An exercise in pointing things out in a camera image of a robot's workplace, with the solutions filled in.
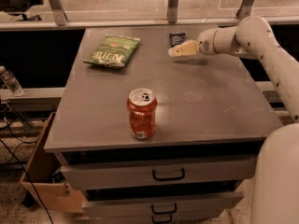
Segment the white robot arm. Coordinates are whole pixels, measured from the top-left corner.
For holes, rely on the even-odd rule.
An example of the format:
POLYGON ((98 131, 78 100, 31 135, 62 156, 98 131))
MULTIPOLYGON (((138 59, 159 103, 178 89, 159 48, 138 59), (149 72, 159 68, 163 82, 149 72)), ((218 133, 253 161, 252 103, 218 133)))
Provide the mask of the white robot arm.
POLYGON ((247 16, 208 29, 168 50, 172 57, 229 54, 257 60, 292 120, 263 142, 256 161, 250 224, 299 224, 299 63, 277 42, 268 21, 247 16))

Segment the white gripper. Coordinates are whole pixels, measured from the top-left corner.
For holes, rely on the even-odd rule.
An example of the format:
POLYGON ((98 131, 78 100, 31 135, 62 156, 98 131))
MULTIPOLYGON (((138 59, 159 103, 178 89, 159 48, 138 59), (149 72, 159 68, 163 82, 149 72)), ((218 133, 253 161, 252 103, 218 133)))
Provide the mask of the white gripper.
POLYGON ((219 28, 208 29, 200 33, 195 40, 187 40, 168 50, 170 57, 191 56, 199 52, 205 55, 216 55, 219 52, 216 49, 215 37, 219 32, 219 28))

